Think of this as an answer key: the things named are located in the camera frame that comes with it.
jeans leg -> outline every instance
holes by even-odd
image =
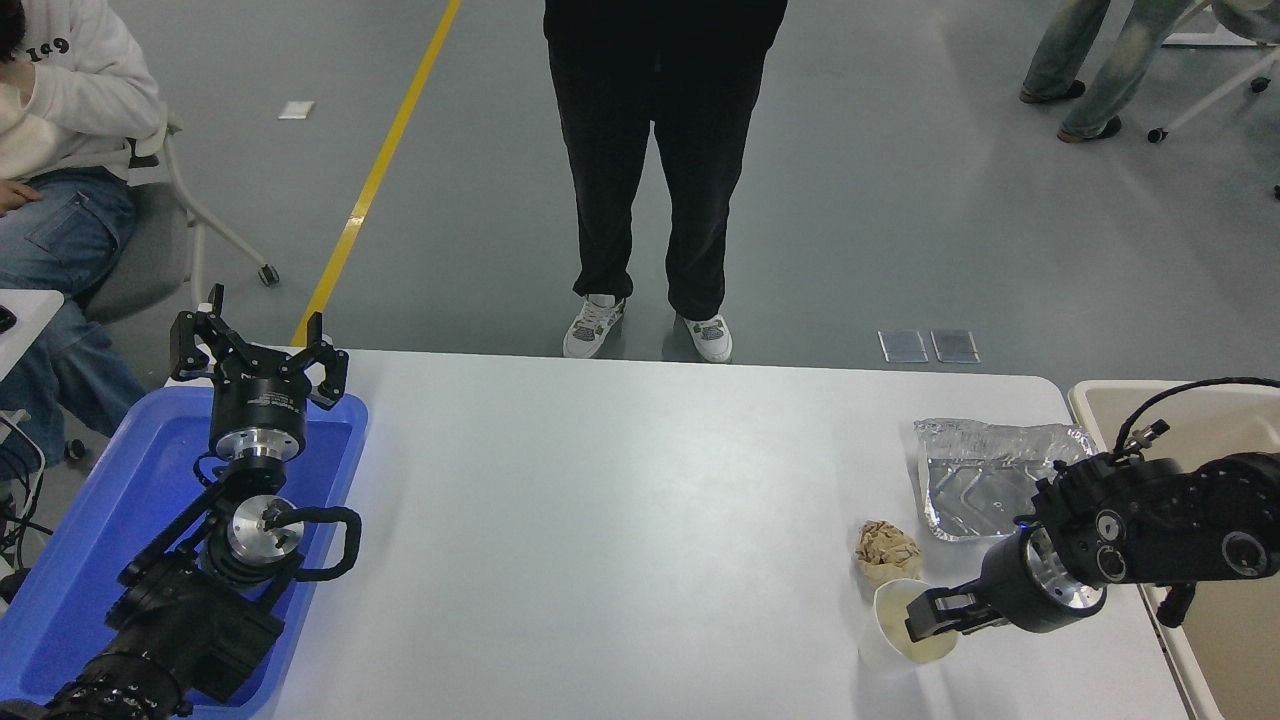
[[[1062,0],[1036,47],[1023,90],[1036,97],[1066,92],[1093,47],[1110,5],[1111,0]]]
[[[1129,18],[1084,97],[1062,120],[1062,131],[1091,137],[1129,104],[1178,18],[1194,0],[1134,0]]]
[[[110,270],[133,232],[127,188],[105,170],[91,169],[60,170],[29,184],[45,199],[0,217],[0,287],[74,297]],[[142,393],[124,360],[111,352],[106,332],[65,300],[0,382],[0,409],[27,410],[33,418],[28,434],[55,462],[63,446],[59,404],[110,436]],[[5,447],[23,452],[14,437]]]

blue tray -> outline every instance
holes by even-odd
[[[209,447],[212,391],[157,389],[129,410],[31,577],[0,616],[0,700],[45,703],[115,637],[104,623],[124,593],[116,575],[204,489],[191,465]],[[280,495],[297,506],[340,505],[365,445],[369,410],[346,396],[307,411],[306,450],[287,465]],[[205,466],[215,461],[206,461]],[[324,565],[334,525],[307,525],[307,568]],[[293,583],[275,605],[284,634],[230,702],[198,693],[193,717],[239,720],[261,708],[293,656],[315,583]]]

chair leg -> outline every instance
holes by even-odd
[[[225,223],[218,219],[216,215],[210,213],[191,195],[191,191],[187,190],[187,183],[183,182],[182,170],[178,165],[178,156],[173,151],[172,137],[164,143],[164,156],[165,156],[165,165],[169,169],[169,181],[173,183],[174,193],[178,196],[178,202],[182,204],[182,206],[186,208],[188,213],[191,213],[192,218],[195,218],[195,227],[197,233],[197,249],[192,265],[192,292],[196,292],[197,288],[202,288],[202,284],[197,284],[196,279],[197,274],[200,275],[201,281],[204,275],[202,272],[202,264],[205,258],[204,243],[198,242],[198,240],[202,237],[201,233],[205,225],[212,228],[214,232],[220,234],[224,240],[227,240],[227,242],[232,243],[233,247],[247,255],[251,260],[253,260],[253,263],[257,264],[257,277],[262,281],[262,284],[268,287],[276,284],[280,277],[275,272],[275,268],[266,261],[266,258],[262,256],[262,254],[259,252],[257,249],[250,245],[247,240],[241,237],[239,233],[229,228]],[[197,273],[196,265],[201,265],[200,268],[201,272]]]
[[[1217,102],[1219,100],[1221,100],[1222,96],[1225,96],[1228,92],[1231,92],[1233,90],[1235,90],[1236,87],[1239,87],[1240,85],[1243,85],[1245,81],[1248,81],[1252,77],[1257,76],[1260,72],[1262,72],[1263,68],[1270,67],[1276,60],[1280,60],[1280,50],[1275,50],[1275,51],[1267,54],[1266,58],[1263,58],[1263,59],[1258,60],[1257,63],[1249,65],[1248,68],[1240,70],[1231,79],[1224,82],[1220,86],[1217,86],[1217,88],[1213,90],[1213,92],[1210,92],[1208,95],[1204,96],[1203,100],[1201,100],[1199,102],[1192,105],[1181,115],[1178,115],[1178,118],[1175,118],[1174,122],[1169,123],[1167,126],[1158,127],[1158,128],[1151,131],[1149,133],[1147,133],[1147,140],[1149,140],[1151,142],[1160,142],[1169,133],[1171,133],[1175,129],[1178,129],[1178,128],[1183,127],[1184,124],[1187,124],[1188,120],[1190,120],[1196,115],[1201,114],[1206,108],[1208,108],[1213,102]]]

black cable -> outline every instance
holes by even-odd
[[[205,460],[206,457],[218,457],[218,456],[214,455],[212,452],[205,452],[200,457],[196,457],[196,461],[191,464],[191,471],[195,473],[196,479],[200,480],[200,484],[207,488],[209,486],[214,484],[214,480],[210,480],[207,477],[205,477],[205,471],[200,469],[200,461]]]
[[[24,488],[29,487],[27,483],[31,482],[29,480],[29,478],[31,478],[31,468],[27,466],[27,462],[22,459],[22,456],[18,455],[17,452],[14,452],[13,450],[3,446],[3,445],[0,445],[0,452],[3,452],[3,455],[0,455],[0,462],[4,462],[9,468],[9,471],[13,473],[13,479],[15,479],[19,483],[22,483],[22,487],[24,487]],[[9,456],[10,455],[15,460],[18,460],[19,465],[22,465],[22,471],[20,473],[18,471],[18,466],[9,461]]]
[[[1187,383],[1171,387],[1164,392],[1153,395],[1149,400],[1147,400],[1147,402],[1143,402],[1137,410],[1134,410],[1133,415],[1129,415],[1129,418],[1120,425],[1120,432],[1116,434],[1116,442],[1115,445],[1111,446],[1111,451],[1115,454],[1119,454],[1121,451],[1125,442],[1129,439],[1129,433],[1133,430],[1133,425],[1134,423],[1138,421],[1138,418],[1142,416],[1143,413],[1149,410],[1152,405],[1160,402],[1161,400],[1165,400],[1166,397],[1178,395],[1180,392],[1196,389],[1198,387],[1231,386],[1231,384],[1265,386],[1265,387],[1280,388],[1280,382],[1268,378],[1216,378],[1212,380],[1197,380],[1194,383]]]
[[[41,457],[41,456],[44,455],[44,454],[41,452],[41,450],[40,450],[40,446],[38,446],[38,445],[36,445],[36,441],[33,441],[33,439],[31,439],[29,437],[27,437],[27,433],[24,433],[24,432],[19,430],[19,429],[18,429],[18,425],[14,425],[14,424],[13,424],[13,423],[12,423],[12,421],[9,420],[9,418],[5,418],[5,416],[4,416],[4,414],[3,414],[3,413],[0,413],[0,423],[3,423],[3,424],[5,424],[5,425],[8,425],[8,427],[9,427],[9,429],[10,429],[12,432],[13,432],[13,434],[14,434],[14,436],[17,436],[17,437],[18,437],[19,439],[22,439],[22,441],[23,441],[23,442],[26,442],[26,443],[27,443],[28,446],[31,446],[31,450],[32,450],[32,452],[35,452],[35,454],[36,454],[36,457]]]
[[[14,570],[26,570],[27,569],[27,564],[22,561],[22,547],[27,543],[27,525],[31,523],[31,520],[23,520],[22,523],[23,523],[22,524],[22,532],[18,533],[18,542],[17,542],[17,544],[13,546],[13,569]]]
[[[0,512],[0,520],[4,520],[5,523],[13,523],[15,525],[22,525],[23,528],[28,528],[36,530],[37,533],[44,533],[46,536],[54,534],[54,530],[38,523],[32,523],[31,520],[23,520],[22,518],[15,518],[13,515],[9,515],[8,512]]]
[[[26,492],[26,496],[23,496],[23,505],[27,505],[26,512],[23,512],[18,519],[19,520],[31,520],[32,518],[36,516],[36,507],[40,505],[40,493],[45,489],[44,477],[40,478],[41,482],[36,486],[36,492],[32,493],[31,492],[31,469],[27,466],[26,462],[23,462],[22,456],[18,455],[17,452],[14,452],[13,448],[4,447],[3,445],[0,445],[0,450],[3,450],[4,452],[12,455],[15,460],[18,460],[18,462],[20,462],[22,466],[23,466],[23,469],[27,471],[26,477],[18,478],[18,482],[22,484],[23,492]],[[29,505],[27,503],[27,498],[28,497],[31,498]],[[20,553],[22,552],[22,546],[23,546],[23,538],[26,537],[26,533],[22,532],[22,530],[15,530],[15,534],[17,534],[17,543],[15,543],[17,547],[14,548],[14,552]],[[5,547],[9,547],[10,544],[14,544],[14,542],[12,539],[9,539],[9,538],[5,538],[5,541],[6,541],[5,542]]]

white sweatshirt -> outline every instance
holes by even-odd
[[[102,165],[128,174],[124,138],[160,129],[160,94],[142,49],[106,0],[23,0],[27,36],[18,61],[36,87],[22,104],[0,85],[0,178]]]

